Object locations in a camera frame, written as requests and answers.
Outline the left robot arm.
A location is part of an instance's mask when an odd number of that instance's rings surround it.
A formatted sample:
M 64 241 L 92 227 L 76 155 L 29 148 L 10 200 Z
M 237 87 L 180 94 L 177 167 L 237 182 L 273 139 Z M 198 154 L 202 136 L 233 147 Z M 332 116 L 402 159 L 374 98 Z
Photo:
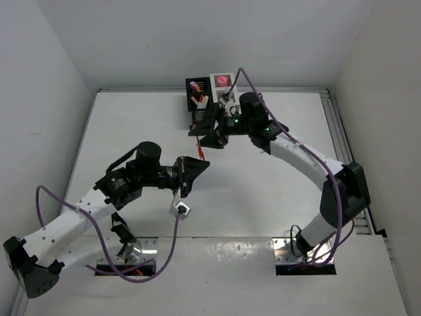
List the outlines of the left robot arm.
M 94 256 L 105 257 L 111 274 L 135 282 L 130 269 L 119 270 L 112 257 L 131 255 L 137 238 L 118 214 L 140 198 L 144 188 L 170 190 L 170 213 L 178 224 L 191 212 L 182 200 L 209 161 L 179 156 L 172 166 L 160 163 L 161 147 L 141 142 L 113 162 L 79 202 L 61 201 L 65 211 L 23 238 L 10 237 L 3 244 L 7 263 L 30 299 L 50 291 L 62 270 L 87 265 Z

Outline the yellow tip white pen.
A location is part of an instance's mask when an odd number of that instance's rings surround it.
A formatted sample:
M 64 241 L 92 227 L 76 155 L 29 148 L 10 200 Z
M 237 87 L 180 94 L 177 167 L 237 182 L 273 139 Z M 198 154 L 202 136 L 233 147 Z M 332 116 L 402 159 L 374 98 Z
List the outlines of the yellow tip white pen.
M 206 95 L 203 98 L 202 108 L 205 109 L 207 107 L 207 103 L 209 102 L 209 97 Z

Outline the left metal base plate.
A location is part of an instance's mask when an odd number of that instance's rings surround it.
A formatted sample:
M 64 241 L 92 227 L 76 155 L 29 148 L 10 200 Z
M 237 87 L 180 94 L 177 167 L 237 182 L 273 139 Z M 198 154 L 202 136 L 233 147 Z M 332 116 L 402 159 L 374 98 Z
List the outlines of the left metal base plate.
M 124 250 L 124 259 L 129 263 L 141 263 L 157 257 L 156 238 L 138 238 L 130 242 Z

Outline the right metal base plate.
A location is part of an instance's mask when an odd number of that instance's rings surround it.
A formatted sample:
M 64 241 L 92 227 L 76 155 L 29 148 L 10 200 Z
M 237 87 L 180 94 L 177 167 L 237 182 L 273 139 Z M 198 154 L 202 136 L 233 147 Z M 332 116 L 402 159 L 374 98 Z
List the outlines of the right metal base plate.
M 272 246 L 275 264 L 281 267 L 321 264 L 327 260 L 332 250 L 331 242 L 326 242 L 303 255 L 296 247 L 295 238 L 273 238 Z

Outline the orange cap highlighter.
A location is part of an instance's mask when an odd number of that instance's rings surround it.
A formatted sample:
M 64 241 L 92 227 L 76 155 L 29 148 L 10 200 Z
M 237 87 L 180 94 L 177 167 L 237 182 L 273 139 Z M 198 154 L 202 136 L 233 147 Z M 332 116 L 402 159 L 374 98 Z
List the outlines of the orange cap highlighter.
M 201 87 L 200 87 L 200 85 L 199 85 L 199 84 L 197 84 L 195 81 L 191 81 L 191 82 L 189 83 L 189 85 L 190 85 L 190 88 L 191 88 L 191 90 L 192 90 L 193 92 L 197 92 L 197 93 L 200 93 L 200 92 L 201 92 Z

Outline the thin orange cap marker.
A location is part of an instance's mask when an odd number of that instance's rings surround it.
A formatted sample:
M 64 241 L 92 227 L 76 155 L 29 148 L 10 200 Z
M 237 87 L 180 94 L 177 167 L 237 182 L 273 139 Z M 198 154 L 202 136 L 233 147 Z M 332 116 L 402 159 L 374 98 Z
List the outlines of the thin orange cap marker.
M 193 96 L 191 96 L 191 100 L 192 100 L 192 102 L 194 102 L 194 104 L 196 104 L 196 106 L 198 106 L 198 105 L 199 105 L 198 100 L 197 100 L 197 99 L 195 99 Z

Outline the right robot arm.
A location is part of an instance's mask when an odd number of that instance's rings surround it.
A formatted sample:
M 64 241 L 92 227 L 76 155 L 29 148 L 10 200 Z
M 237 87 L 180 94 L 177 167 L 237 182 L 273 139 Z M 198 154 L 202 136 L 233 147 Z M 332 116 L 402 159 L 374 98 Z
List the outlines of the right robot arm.
M 223 95 L 205 118 L 195 124 L 190 136 L 202 147 L 222 149 L 230 136 L 247 135 L 265 153 L 281 159 L 311 180 L 322 192 L 319 213 L 290 242 L 295 257 L 303 257 L 341 233 L 342 228 L 371 202 L 363 167 L 331 159 L 294 138 L 287 126 L 270 114 L 259 93 L 239 98 L 239 112 L 228 114 L 228 96 Z

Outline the pink purple eraser block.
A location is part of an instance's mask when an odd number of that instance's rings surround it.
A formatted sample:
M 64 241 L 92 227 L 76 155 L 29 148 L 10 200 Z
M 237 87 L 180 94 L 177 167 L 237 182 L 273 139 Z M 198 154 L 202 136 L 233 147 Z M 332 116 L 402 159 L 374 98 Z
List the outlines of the pink purple eraser block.
M 217 76 L 215 82 L 216 82 L 216 87 L 218 88 L 225 88 L 229 86 L 227 76 L 223 76 L 223 75 Z

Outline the black slotted pen holder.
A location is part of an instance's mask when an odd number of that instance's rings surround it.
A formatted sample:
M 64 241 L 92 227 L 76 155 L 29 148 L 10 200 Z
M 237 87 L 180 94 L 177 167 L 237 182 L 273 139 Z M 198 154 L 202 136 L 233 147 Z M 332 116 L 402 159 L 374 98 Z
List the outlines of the black slotted pen holder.
M 204 119 L 211 108 L 212 86 L 209 76 L 186 78 L 187 117 L 192 130 Z

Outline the metal base plate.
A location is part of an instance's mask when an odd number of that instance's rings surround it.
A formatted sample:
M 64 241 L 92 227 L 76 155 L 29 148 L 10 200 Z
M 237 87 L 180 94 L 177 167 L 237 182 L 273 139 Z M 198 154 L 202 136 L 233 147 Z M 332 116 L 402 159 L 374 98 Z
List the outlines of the metal base plate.
M 129 263 L 141 263 L 157 257 L 156 238 L 138 238 L 130 242 L 124 250 L 124 259 Z
M 321 264 L 327 260 L 332 250 L 331 242 L 326 242 L 303 255 L 296 247 L 295 238 L 273 238 L 272 246 L 275 264 L 281 267 Z

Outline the white slotted pen holder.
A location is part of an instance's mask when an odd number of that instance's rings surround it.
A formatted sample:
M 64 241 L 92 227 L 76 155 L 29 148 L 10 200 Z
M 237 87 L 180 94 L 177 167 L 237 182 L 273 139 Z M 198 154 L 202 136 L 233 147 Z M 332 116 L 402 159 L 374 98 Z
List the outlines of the white slotted pen holder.
M 229 82 L 228 87 L 225 87 L 225 88 L 216 87 L 215 80 L 216 80 L 216 77 L 220 76 L 220 75 L 228 77 L 228 82 Z M 234 76 L 234 73 L 232 73 L 232 72 L 224 72 L 224 73 L 210 74 L 209 78 L 210 78 L 210 86 L 211 86 L 211 92 L 212 92 L 212 100 L 213 100 L 214 103 L 217 103 L 221 96 L 223 96 L 225 93 L 228 93 L 230 91 L 230 88 L 232 87 L 235 76 Z M 231 91 L 230 99 L 233 99 L 234 103 L 237 106 L 239 106 L 239 100 L 238 100 L 239 94 L 238 94 L 236 85 L 234 86 L 234 88 Z

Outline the red grip gel pen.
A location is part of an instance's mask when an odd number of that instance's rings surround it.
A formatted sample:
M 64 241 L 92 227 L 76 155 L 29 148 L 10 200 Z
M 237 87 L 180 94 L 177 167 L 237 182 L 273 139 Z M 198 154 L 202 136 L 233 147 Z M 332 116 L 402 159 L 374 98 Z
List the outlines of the red grip gel pen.
M 197 150 L 198 150 L 199 158 L 200 158 L 200 160 L 205 161 L 206 160 L 205 154 L 204 154 L 203 149 L 201 147 L 200 139 L 199 139 L 198 136 L 196 137 L 196 140 L 197 140 Z

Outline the red cap white marker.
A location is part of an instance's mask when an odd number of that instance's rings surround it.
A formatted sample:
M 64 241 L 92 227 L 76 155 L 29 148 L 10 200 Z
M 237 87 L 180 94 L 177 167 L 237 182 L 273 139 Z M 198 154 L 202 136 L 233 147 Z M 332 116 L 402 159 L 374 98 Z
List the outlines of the red cap white marker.
M 203 107 L 205 106 L 204 105 L 204 99 L 205 99 L 205 96 L 201 95 L 200 98 L 199 98 L 199 101 L 197 103 L 198 109 L 203 109 Z

